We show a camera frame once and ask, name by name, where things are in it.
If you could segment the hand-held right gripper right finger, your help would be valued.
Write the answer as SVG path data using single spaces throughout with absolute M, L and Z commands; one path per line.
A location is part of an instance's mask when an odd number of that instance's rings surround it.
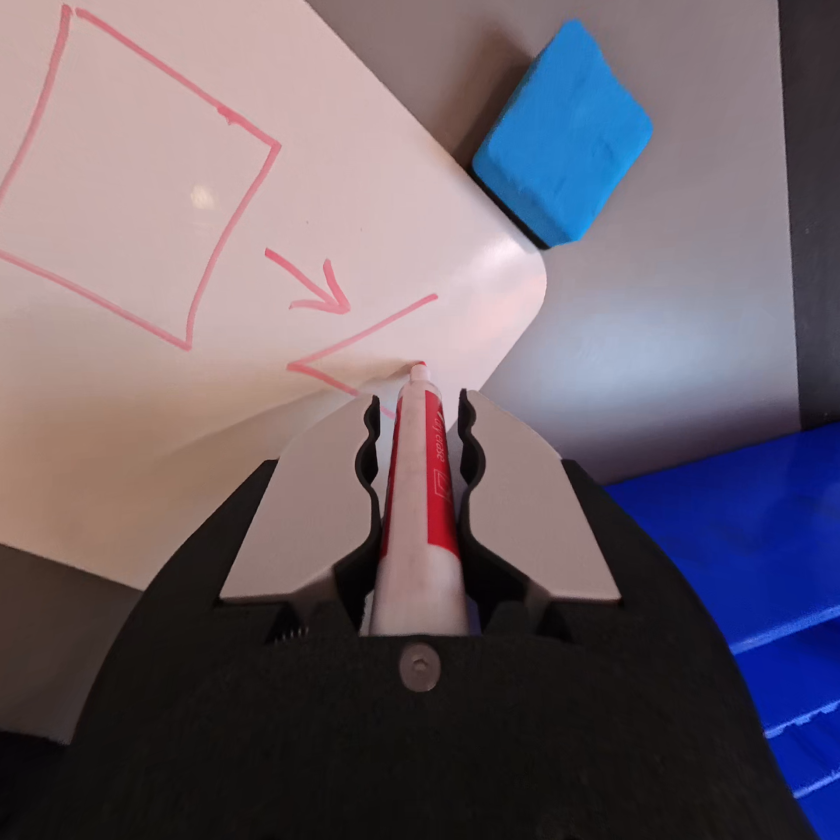
M 561 456 L 477 391 L 458 399 L 458 543 L 479 619 L 518 602 L 541 621 L 553 602 L 618 604 L 622 596 Z

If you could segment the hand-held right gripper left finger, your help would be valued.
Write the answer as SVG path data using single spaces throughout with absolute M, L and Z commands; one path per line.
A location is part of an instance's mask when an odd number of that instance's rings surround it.
M 299 617 L 327 600 L 361 620 L 382 536 L 380 401 L 353 399 L 281 451 L 221 590 L 225 603 L 289 602 Z

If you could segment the red whiteboard marker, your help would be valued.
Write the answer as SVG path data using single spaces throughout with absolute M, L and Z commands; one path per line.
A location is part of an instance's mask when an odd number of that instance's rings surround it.
M 395 406 L 368 634 L 469 635 L 443 398 L 425 362 Z

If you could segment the white whiteboard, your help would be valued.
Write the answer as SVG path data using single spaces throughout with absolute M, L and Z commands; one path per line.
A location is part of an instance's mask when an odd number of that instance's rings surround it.
M 305 2 L 2 2 L 2 543 L 145 588 L 264 459 L 425 361 L 448 415 L 538 250 Z

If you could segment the blue storage bin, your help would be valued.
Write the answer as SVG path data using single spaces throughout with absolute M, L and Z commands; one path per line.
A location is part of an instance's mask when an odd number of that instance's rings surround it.
M 839 838 L 839 424 L 607 491 L 725 636 L 782 774 Z

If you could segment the blue whiteboard eraser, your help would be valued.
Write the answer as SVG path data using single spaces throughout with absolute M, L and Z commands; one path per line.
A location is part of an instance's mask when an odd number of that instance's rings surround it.
M 551 249 L 583 238 L 653 132 L 595 38 L 571 20 L 531 63 L 471 168 Z

